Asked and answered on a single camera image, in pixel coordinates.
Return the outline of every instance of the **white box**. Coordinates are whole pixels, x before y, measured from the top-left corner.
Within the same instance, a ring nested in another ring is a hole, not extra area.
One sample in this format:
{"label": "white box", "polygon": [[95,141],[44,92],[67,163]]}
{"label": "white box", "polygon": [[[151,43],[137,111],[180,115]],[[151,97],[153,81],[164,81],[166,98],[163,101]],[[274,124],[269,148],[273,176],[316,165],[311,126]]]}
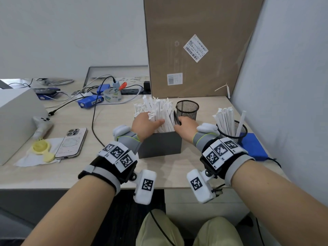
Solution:
{"label": "white box", "polygon": [[33,116],[48,112],[32,88],[0,89],[0,166],[36,131]]}

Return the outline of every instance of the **yellow plastic object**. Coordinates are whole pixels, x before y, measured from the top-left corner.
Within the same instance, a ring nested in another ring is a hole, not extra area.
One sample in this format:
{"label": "yellow plastic object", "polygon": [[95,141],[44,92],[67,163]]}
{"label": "yellow plastic object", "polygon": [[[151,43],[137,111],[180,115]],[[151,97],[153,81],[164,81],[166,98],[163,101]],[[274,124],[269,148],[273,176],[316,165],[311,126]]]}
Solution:
{"label": "yellow plastic object", "polygon": [[50,153],[51,144],[50,142],[41,139],[33,143],[31,147],[31,151],[35,154],[43,154],[43,161],[44,162],[51,162],[55,159],[55,155]]}

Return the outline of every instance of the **box of straws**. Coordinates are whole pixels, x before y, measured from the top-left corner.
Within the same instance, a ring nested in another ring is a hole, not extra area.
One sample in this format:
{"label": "box of straws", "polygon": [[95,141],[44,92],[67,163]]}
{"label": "box of straws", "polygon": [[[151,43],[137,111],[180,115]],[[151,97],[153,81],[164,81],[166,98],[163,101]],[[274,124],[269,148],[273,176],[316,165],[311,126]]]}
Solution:
{"label": "box of straws", "polygon": [[165,123],[144,140],[138,150],[139,159],[181,153],[182,138],[174,131],[174,125],[180,122],[172,102],[144,95],[143,104],[134,104],[134,117],[141,112],[148,112],[151,121],[165,119]]}

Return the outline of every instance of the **hand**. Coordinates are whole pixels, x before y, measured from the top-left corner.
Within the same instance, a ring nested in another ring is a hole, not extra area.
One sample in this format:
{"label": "hand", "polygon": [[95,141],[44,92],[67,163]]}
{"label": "hand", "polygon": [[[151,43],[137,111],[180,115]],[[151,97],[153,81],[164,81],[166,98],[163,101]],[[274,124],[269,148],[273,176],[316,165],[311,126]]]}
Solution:
{"label": "hand", "polygon": [[151,136],[155,129],[165,123],[164,119],[155,122],[148,119],[148,112],[140,113],[133,121],[131,131],[136,133],[139,140],[143,142],[147,137]]}
{"label": "hand", "polygon": [[199,124],[187,116],[179,116],[179,121],[181,125],[174,125],[174,130],[187,142],[193,143],[193,138],[198,132],[197,127]]}

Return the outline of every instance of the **black mesh cup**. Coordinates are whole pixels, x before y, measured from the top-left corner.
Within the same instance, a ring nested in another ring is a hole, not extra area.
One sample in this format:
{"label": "black mesh cup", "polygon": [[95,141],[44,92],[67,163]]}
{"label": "black mesh cup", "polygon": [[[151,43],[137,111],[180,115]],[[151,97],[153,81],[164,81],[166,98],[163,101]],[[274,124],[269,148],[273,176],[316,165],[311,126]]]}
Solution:
{"label": "black mesh cup", "polygon": [[176,114],[178,116],[187,116],[193,120],[196,120],[198,109],[198,103],[191,100],[181,100],[176,104]]}
{"label": "black mesh cup", "polygon": [[[239,126],[239,121],[236,121],[235,120],[235,134],[237,132],[237,128]],[[217,128],[220,132],[220,135],[219,135],[219,138],[224,138],[224,137],[229,137],[231,138],[234,142],[240,144],[241,143],[241,140],[247,135],[248,131],[247,131],[247,128],[246,126],[243,124],[243,127],[241,127],[241,131],[240,131],[240,135],[238,137],[236,136],[231,136],[231,135],[227,135],[225,133],[223,133],[219,128]]]}

